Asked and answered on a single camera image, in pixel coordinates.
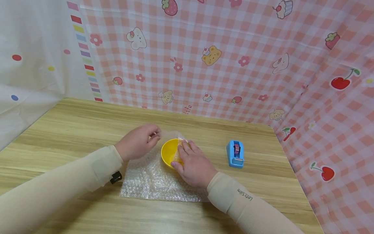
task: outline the blue tape dispenser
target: blue tape dispenser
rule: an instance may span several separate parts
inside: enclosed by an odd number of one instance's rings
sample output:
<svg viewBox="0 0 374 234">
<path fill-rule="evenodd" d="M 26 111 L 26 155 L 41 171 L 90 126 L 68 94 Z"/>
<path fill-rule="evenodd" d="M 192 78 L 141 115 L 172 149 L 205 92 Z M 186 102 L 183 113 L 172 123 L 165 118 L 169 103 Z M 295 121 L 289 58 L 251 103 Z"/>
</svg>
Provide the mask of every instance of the blue tape dispenser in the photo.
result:
<svg viewBox="0 0 374 234">
<path fill-rule="evenodd" d="M 231 140 L 227 146 L 227 159 L 229 166 L 235 168 L 243 168 L 244 165 L 244 147 L 240 141 Z"/>
</svg>

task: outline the person's left hand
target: person's left hand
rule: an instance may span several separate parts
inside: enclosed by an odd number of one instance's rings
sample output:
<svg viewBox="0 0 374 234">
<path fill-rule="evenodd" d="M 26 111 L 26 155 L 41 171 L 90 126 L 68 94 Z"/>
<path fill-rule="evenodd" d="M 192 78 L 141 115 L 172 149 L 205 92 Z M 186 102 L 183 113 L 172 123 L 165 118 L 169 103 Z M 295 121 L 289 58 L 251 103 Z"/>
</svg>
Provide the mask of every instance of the person's left hand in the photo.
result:
<svg viewBox="0 0 374 234">
<path fill-rule="evenodd" d="M 116 147 L 123 161 L 138 159 L 148 153 L 161 139 L 161 129 L 155 124 L 144 124 L 131 130 Z"/>
</svg>

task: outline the colorful stripe border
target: colorful stripe border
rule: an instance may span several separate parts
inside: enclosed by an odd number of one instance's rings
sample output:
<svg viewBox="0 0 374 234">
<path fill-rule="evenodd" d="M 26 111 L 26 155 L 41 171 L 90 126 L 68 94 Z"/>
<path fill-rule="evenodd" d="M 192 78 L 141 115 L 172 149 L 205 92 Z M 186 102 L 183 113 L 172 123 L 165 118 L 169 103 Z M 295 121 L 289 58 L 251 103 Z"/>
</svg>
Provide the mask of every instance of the colorful stripe border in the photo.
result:
<svg viewBox="0 0 374 234">
<path fill-rule="evenodd" d="M 82 55 L 82 61 L 85 66 L 85 71 L 88 76 L 87 78 L 91 86 L 94 100 L 102 102 L 103 100 L 102 100 L 102 96 L 100 92 L 100 87 L 97 82 L 97 79 L 95 78 L 96 77 L 95 68 L 92 65 L 91 54 L 90 54 L 89 47 L 87 44 L 87 38 L 85 36 L 85 30 L 83 28 L 82 19 L 79 16 L 77 16 L 79 12 L 79 7 L 76 3 L 73 3 L 73 2 L 67 1 L 66 3 L 67 3 L 68 8 L 71 10 L 70 18 L 73 23 L 73 29 L 76 34 L 78 46 L 80 48 L 80 54 Z"/>
</svg>

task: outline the hand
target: hand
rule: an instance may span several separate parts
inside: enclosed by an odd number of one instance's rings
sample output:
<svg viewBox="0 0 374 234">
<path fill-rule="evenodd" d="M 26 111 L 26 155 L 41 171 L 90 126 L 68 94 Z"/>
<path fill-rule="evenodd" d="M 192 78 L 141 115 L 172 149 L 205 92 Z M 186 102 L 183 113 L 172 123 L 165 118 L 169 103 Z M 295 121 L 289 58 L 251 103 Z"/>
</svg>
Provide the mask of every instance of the hand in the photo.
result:
<svg viewBox="0 0 374 234">
<path fill-rule="evenodd" d="M 131 130 L 116 147 L 123 161 L 138 159 L 148 153 L 161 139 L 161 129 L 155 124 L 144 124 Z"/>
<path fill-rule="evenodd" d="M 187 184 L 206 189 L 212 178 L 218 173 L 213 164 L 191 140 L 188 143 L 183 140 L 182 145 L 178 145 L 178 152 L 183 166 L 175 161 L 171 162 L 171 166 Z"/>
</svg>

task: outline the finger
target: finger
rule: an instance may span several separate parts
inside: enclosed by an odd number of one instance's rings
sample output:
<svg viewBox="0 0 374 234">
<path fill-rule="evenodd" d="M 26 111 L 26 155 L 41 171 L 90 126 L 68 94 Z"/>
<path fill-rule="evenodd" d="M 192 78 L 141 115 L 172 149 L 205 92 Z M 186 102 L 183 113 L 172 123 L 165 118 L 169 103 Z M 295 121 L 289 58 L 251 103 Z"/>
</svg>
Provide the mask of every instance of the finger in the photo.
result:
<svg viewBox="0 0 374 234">
<path fill-rule="evenodd" d="M 148 144 L 147 146 L 149 147 L 149 149 L 152 149 L 153 147 L 156 146 L 157 142 L 161 139 L 161 137 L 157 136 L 157 135 L 153 135 L 149 141 L 148 141 Z"/>
<path fill-rule="evenodd" d="M 183 146 L 178 145 L 178 153 L 179 153 L 179 157 L 182 159 L 182 162 L 184 162 L 188 155 L 186 151 L 184 151 Z"/>
<path fill-rule="evenodd" d="M 183 173 L 184 173 L 184 168 L 183 166 L 178 163 L 178 162 L 175 162 L 175 161 L 172 161 L 171 162 L 171 166 L 182 176 L 183 178 Z"/>
<path fill-rule="evenodd" d="M 185 151 L 188 155 L 190 155 L 190 154 L 193 153 L 192 149 L 190 148 L 190 145 L 187 143 L 186 140 L 183 140 L 183 141 L 182 141 L 182 146 L 183 146 L 184 151 Z"/>
<path fill-rule="evenodd" d="M 198 151 L 200 151 L 200 148 L 192 140 L 189 140 L 188 144 L 190 145 L 193 152 L 197 153 Z"/>
<path fill-rule="evenodd" d="M 145 124 L 144 127 L 149 136 L 151 136 L 153 133 L 156 133 L 156 134 L 161 133 L 161 129 L 156 124 Z"/>
</svg>

